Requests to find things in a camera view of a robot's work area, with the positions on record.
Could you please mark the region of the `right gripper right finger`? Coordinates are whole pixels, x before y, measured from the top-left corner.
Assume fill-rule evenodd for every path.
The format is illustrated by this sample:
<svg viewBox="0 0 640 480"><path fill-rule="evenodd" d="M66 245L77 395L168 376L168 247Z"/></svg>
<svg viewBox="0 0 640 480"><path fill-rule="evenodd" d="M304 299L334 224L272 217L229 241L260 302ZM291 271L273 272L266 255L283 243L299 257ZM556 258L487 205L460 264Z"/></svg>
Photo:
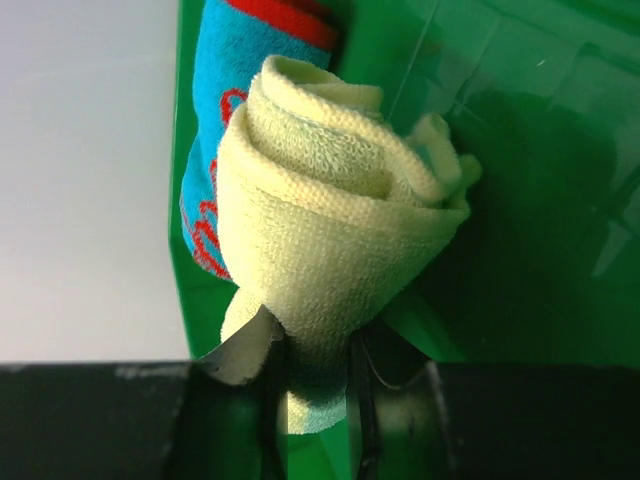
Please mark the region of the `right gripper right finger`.
<svg viewBox="0 0 640 480"><path fill-rule="evenodd" d="M381 322L349 345L356 479L635 479L639 373L436 362Z"/></svg>

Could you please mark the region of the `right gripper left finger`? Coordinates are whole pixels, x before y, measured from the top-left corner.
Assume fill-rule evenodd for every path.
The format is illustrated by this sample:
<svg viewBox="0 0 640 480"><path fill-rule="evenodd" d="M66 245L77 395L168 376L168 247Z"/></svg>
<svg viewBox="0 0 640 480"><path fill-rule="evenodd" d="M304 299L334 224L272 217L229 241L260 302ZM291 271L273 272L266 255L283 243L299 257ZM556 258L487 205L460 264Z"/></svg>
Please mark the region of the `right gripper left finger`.
<svg viewBox="0 0 640 480"><path fill-rule="evenodd" d="M285 335L267 310L199 360L5 364L5 479L283 479Z"/></svg>

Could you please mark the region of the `yellow and green towel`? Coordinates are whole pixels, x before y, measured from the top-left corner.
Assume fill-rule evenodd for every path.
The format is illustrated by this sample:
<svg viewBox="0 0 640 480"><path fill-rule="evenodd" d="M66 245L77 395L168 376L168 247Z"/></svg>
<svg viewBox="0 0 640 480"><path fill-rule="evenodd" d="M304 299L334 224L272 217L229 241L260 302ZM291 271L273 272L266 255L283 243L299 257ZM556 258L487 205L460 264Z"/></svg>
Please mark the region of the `yellow and green towel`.
<svg viewBox="0 0 640 480"><path fill-rule="evenodd" d="M217 231L237 286L221 336L260 309L282 325L293 435L345 417L350 335L451 241L481 177L441 116L401 137L381 100L378 87L271 55L218 147Z"/></svg>

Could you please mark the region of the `red and blue towel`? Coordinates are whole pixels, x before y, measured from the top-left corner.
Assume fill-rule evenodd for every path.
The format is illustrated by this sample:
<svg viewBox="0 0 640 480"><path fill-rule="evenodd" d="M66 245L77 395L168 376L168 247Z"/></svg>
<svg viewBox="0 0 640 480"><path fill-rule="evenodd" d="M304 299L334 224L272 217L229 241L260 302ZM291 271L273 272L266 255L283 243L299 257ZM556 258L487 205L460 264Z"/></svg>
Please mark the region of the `red and blue towel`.
<svg viewBox="0 0 640 480"><path fill-rule="evenodd" d="M328 67L339 33L322 1L207 1L192 82L197 131L181 181L182 234L194 261L228 279L218 238L217 152L266 57L275 54Z"/></svg>

